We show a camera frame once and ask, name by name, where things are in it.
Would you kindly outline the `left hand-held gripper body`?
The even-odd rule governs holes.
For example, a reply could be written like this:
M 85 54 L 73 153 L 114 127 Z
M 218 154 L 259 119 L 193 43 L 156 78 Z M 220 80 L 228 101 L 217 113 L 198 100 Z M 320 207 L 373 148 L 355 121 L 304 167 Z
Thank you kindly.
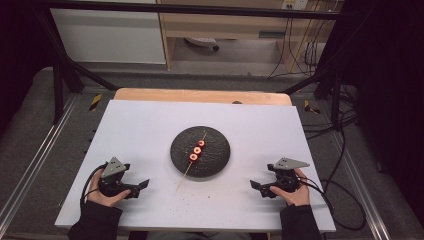
M 122 178 L 129 168 L 129 164 L 124 164 L 118 158 L 112 157 L 100 177 L 100 192 L 107 197 L 112 197 L 122 191 L 135 189 L 135 185 L 122 182 Z

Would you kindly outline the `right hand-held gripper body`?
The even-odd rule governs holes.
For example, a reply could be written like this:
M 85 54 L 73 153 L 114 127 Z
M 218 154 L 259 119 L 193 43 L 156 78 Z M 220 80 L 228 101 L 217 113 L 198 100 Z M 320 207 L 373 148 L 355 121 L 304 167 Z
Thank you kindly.
M 282 157 L 275 164 L 268 164 L 267 168 L 276 174 L 276 182 L 273 183 L 273 186 L 277 186 L 286 192 L 294 192 L 299 186 L 295 169 L 309 166 L 309 163 Z

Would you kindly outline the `person's left hand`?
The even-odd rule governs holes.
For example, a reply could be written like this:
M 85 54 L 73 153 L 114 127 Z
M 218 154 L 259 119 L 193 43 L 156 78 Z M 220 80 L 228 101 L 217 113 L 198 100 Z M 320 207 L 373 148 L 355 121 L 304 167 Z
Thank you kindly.
M 95 174 L 93 175 L 90 181 L 89 191 L 87 193 L 86 200 L 106 206 L 106 207 L 114 207 L 120 201 L 125 199 L 131 193 L 131 191 L 125 190 L 112 197 L 107 197 L 103 195 L 98 189 L 99 181 L 100 181 L 100 177 L 102 173 L 103 173 L 103 170 L 100 169 L 100 170 L 97 170 Z

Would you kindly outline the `person's right hand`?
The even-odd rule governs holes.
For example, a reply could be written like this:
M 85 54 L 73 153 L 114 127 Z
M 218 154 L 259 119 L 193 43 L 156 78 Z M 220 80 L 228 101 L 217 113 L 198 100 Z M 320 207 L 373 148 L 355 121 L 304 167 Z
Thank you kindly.
M 301 184 L 294 192 L 286 192 L 276 186 L 271 186 L 270 190 L 283 198 L 289 206 L 305 206 L 310 204 L 309 189 L 304 184 Z

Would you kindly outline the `thin wooden skewer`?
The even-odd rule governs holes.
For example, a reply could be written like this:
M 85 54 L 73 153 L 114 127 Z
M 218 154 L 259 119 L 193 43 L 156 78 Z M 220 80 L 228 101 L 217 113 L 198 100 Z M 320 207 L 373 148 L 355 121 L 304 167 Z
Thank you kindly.
M 204 141 L 205 141 L 206 136 L 207 136 L 207 132 L 204 132 L 204 135 L 203 135 L 203 137 L 202 137 L 200 140 L 204 140 Z M 184 174 L 183 174 L 182 178 L 180 179 L 180 182 L 178 183 L 178 186 L 177 186 L 176 190 L 179 190 L 179 189 L 180 189 L 180 186 L 182 185 L 182 183 L 183 183 L 184 179 L 186 178 L 186 176 L 187 176 L 187 174 L 188 174 L 188 172 L 189 172 L 189 170 L 190 170 L 191 166 L 192 166 L 194 163 L 196 163 L 196 162 L 191 162 L 191 161 L 189 160 L 189 165 L 188 165 L 188 167 L 186 168 L 186 170 L 185 170 L 185 172 L 184 172 Z

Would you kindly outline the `round black plate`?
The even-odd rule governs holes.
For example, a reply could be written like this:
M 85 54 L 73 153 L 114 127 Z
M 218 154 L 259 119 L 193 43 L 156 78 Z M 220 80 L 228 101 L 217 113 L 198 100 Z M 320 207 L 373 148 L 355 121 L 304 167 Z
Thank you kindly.
M 221 172 L 229 162 L 231 155 L 230 143 L 218 130 L 208 126 L 194 126 L 180 132 L 170 147 L 171 161 L 178 171 L 184 174 L 189 165 L 189 155 L 204 132 L 207 132 L 205 146 L 187 176 L 208 178 Z

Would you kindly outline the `yellow black floor tape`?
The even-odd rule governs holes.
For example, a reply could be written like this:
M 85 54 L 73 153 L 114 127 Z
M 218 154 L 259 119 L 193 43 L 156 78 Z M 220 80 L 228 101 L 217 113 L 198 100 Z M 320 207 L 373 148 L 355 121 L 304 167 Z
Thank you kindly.
M 95 111 L 100 100 L 102 98 L 102 94 L 96 94 L 90 104 L 89 111 Z
M 321 114 L 319 109 L 314 109 L 311 107 L 310 102 L 308 100 L 304 100 L 304 110 L 306 112 L 312 112 L 314 114 Z

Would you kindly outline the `person's lap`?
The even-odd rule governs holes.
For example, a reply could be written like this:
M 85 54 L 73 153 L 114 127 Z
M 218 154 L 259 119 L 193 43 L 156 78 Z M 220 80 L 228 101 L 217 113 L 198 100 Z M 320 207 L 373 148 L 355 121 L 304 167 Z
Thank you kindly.
M 248 233 L 231 232 L 149 232 L 146 240 L 252 240 Z

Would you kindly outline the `wooden table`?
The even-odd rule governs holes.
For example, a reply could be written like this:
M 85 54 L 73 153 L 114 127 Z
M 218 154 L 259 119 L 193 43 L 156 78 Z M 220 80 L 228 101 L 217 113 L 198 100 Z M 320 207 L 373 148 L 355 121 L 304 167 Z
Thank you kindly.
M 292 105 L 290 97 L 281 93 L 150 88 L 121 88 L 116 91 L 114 100 Z

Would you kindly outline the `white cabinet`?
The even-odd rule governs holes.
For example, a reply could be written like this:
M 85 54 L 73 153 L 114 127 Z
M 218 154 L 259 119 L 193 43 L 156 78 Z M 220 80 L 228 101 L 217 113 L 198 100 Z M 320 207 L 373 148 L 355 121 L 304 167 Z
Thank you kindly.
M 77 62 L 164 64 L 157 13 L 52 9 L 67 54 Z

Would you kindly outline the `office chair base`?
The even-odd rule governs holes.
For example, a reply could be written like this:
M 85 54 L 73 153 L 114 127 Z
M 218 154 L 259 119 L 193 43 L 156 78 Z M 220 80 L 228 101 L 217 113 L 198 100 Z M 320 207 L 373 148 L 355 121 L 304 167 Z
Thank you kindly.
M 186 41 L 197 46 L 212 48 L 214 51 L 219 50 L 214 38 L 186 38 Z

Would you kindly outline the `light wooden desk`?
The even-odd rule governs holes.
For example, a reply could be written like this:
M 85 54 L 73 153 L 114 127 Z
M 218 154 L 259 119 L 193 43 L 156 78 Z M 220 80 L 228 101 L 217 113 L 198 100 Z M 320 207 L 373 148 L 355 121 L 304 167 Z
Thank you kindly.
M 283 0 L 156 0 L 159 4 L 224 6 L 282 9 Z M 328 11 L 327 0 L 308 0 L 304 10 Z M 179 38 L 248 39 L 273 41 L 281 56 L 279 63 L 288 73 L 307 73 L 302 64 L 305 55 L 316 64 L 319 57 L 314 48 L 323 46 L 333 30 L 333 20 L 277 19 L 222 15 L 166 14 L 159 15 L 166 65 L 171 68 L 175 42 Z

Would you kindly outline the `aluminium floor rail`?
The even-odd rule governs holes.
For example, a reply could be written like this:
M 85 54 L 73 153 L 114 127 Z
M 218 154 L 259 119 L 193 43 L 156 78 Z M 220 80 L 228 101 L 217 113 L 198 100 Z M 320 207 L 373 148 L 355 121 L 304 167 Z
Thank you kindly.
M 382 220 L 376 204 L 374 203 L 370 192 L 368 191 L 365 181 L 361 177 L 358 168 L 355 166 L 351 157 L 346 142 L 343 139 L 342 132 L 333 132 L 331 136 L 337 145 L 341 156 L 341 164 L 346 172 L 346 175 L 353 187 L 353 191 L 361 203 L 367 224 L 375 240 L 390 240 L 390 234 Z
M 60 135 L 64 125 L 67 123 L 67 120 L 75 107 L 75 103 L 78 100 L 79 94 L 70 95 L 65 104 L 63 115 L 59 118 L 56 124 L 53 124 L 50 127 L 46 137 L 43 139 L 40 147 L 37 149 L 37 152 L 31 159 L 31 162 L 20 178 L 17 186 L 0 211 L 0 236 L 4 235 L 7 231 L 9 225 L 16 215 L 16 212 L 18 211 L 29 189 L 31 188 L 34 179 L 37 177 L 58 136 Z

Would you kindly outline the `white wall socket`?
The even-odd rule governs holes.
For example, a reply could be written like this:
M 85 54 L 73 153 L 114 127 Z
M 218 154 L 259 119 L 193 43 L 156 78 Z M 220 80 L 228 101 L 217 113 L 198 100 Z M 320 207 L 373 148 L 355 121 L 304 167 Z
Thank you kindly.
M 304 10 L 308 0 L 283 0 L 282 9 L 287 10 Z

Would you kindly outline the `black metal frame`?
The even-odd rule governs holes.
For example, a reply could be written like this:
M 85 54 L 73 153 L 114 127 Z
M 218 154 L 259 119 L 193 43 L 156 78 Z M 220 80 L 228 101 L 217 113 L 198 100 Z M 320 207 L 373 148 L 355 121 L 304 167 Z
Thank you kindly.
M 59 39 L 59 34 L 53 29 L 45 17 L 45 13 L 53 9 L 72 10 L 94 10 L 94 11 L 116 11 L 116 12 L 142 12 L 142 13 L 166 13 L 166 14 L 195 14 L 195 15 L 222 15 L 243 17 L 267 17 L 267 18 L 291 18 L 291 19 L 317 19 L 317 20 L 353 20 L 354 13 L 349 12 L 317 12 L 305 10 L 273 10 L 264 8 L 243 8 L 224 6 L 200 6 L 200 5 L 175 5 L 175 4 L 150 4 L 150 3 L 125 3 L 125 2 L 101 2 L 101 1 L 77 1 L 77 0 L 35 0 L 33 6 L 38 10 L 35 13 L 41 29 L 48 36 L 49 44 L 56 58 L 54 65 L 56 113 L 55 120 L 58 121 L 63 111 L 63 99 L 61 91 L 61 78 L 64 78 L 72 92 L 81 92 L 83 85 L 77 72 L 88 77 L 97 84 L 108 90 L 119 89 L 112 83 L 107 82 L 100 76 L 89 71 L 76 63 L 68 56 Z

